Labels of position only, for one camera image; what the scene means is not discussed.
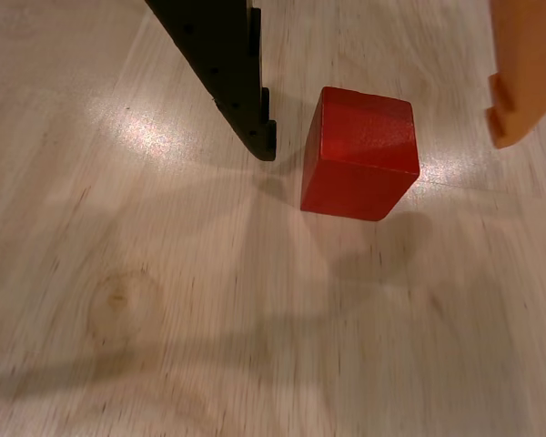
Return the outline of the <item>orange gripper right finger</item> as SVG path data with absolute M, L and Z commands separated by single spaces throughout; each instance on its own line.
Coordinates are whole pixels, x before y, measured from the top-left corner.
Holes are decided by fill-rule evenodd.
M 522 140 L 546 114 L 546 0 L 491 1 L 497 72 L 486 110 L 497 148 Z

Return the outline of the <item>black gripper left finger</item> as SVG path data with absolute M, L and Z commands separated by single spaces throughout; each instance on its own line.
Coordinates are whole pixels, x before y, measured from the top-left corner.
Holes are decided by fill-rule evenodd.
M 277 152 L 277 125 L 262 86 L 261 10 L 246 0 L 148 0 L 247 150 L 261 161 Z

